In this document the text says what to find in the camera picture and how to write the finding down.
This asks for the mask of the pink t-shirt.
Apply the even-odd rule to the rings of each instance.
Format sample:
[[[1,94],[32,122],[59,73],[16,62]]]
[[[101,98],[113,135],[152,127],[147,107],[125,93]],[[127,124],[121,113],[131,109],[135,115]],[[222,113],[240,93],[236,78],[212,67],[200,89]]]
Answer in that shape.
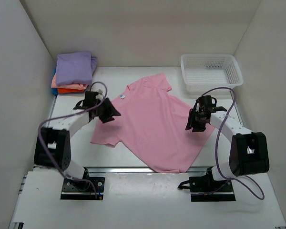
[[[214,131],[186,130],[190,106],[168,92],[164,73],[127,85],[112,101],[121,114],[113,121],[96,124],[91,143],[116,146],[123,143],[158,173],[184,173],[193,164]]]

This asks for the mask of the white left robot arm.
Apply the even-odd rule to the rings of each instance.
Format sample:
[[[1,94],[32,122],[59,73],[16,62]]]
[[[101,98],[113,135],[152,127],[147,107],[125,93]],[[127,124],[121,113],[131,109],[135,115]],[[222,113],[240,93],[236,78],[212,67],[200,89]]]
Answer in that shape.
[[[62,176],[73,179],[74,185],[85,190],[90,185],[87,169],[76,164],[71,156],[71,138],[82,127],[98,117],[102,123],[114,120],[121,114],[109,98],[101,91],[85,92],[85,97],[53,127],[41,127],[35,147],[34,164],[52,167],[62,172]]]

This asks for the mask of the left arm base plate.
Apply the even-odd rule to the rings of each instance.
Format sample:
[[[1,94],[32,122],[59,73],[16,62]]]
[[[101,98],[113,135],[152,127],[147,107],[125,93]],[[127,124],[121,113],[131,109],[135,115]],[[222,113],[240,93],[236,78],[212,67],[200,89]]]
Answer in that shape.
[[[64,179],[61,188],[62,200],[97,200],[101,201],[104,198],[105,175],[96,175],[89,177],[89,180],[94,184],[95,190],[90,183],[78,182],[70,179]]]

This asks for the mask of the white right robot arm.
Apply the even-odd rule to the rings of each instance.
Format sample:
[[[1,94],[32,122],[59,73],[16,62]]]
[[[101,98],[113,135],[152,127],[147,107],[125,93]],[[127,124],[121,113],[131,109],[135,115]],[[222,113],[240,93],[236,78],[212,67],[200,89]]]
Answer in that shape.
[[[196,100],[189,111],[185,129],[204,132],[207,124],[215,127],[218,135],[224,135],[231,146],[228,161],[220,164],[216,153],[216,165],[201,177],[206,189],[215,191],[221,186],[221,181],[269,171],[266,136],[262,132],[253,132],[243,127],[229,115],[228,110],[217,106],[217,100],[210,95]]]

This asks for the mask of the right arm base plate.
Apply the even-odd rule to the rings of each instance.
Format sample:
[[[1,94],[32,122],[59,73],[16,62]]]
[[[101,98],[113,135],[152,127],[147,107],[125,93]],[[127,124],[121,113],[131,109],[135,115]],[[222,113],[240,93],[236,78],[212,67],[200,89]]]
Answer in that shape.
[[[191,202],[233,202],[236,201],[231,181],[215,181],[212,177],[189,177],[181,182],[178,190],[189,190]]]

